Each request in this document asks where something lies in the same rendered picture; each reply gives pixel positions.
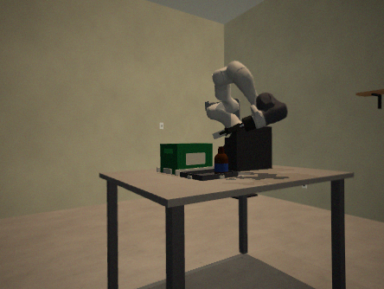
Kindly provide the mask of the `dark green divided crate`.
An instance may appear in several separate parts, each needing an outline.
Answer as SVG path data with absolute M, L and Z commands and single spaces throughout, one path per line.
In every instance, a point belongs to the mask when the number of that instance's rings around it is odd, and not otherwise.
M 213 166 L 213 144 L 160 144 L 160 172 Z

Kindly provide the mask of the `brown bottle with blue label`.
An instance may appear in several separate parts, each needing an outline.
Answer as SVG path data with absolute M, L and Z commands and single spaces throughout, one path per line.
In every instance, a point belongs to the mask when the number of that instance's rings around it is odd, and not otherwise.
M 219 146 L 218 153 L 214 157 L 214 173 L 228 173 L 228 158 L 223 146 Z

